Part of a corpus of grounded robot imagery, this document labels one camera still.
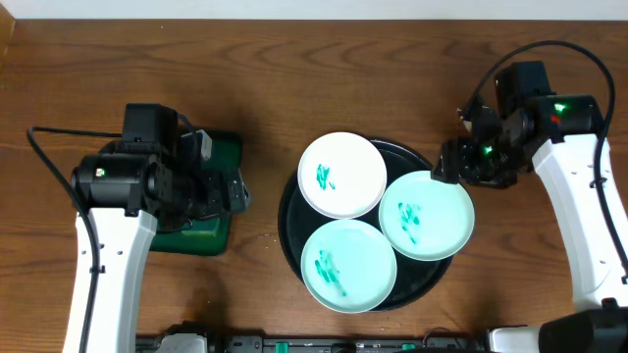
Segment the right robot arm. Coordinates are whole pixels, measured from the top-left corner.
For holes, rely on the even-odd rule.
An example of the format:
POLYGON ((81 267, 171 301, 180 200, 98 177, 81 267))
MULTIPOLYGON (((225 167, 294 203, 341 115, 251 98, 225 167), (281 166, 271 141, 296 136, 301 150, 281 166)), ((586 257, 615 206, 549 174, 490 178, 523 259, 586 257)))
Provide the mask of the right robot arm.
POLYGON ((591 95, 557 95, 541 62, 496 75, 497 108, 472 101, 470 134, 446 142, 432 170, 446 183, 508 188, 535 172, 567 253, 575 311, 538 327, 494 328, 492 352, 624 352, 627 349, 627 216, 599 137, 591 95))

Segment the white plate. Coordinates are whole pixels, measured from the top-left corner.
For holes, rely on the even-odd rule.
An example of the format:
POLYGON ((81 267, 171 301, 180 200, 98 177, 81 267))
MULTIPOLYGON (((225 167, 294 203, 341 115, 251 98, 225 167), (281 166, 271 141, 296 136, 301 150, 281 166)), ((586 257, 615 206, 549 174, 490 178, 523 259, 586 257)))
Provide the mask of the white plate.
POLYGON ((382 153, 365 137, 331 132, 302 153, 297 183, 305 201, 332 219, 353 219, 370 212, 382 199, 388 172, 382 153))

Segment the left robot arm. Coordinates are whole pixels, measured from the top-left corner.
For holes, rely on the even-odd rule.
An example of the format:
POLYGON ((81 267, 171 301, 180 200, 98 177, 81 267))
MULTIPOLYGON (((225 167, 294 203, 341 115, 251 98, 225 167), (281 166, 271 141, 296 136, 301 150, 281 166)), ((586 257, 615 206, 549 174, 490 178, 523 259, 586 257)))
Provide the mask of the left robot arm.
POLYGON ((123 131, 73 170, 78 261, 66 352, 132 352, 149 252, 216 256, 250 196, 234 132, 129 103, 123 131))

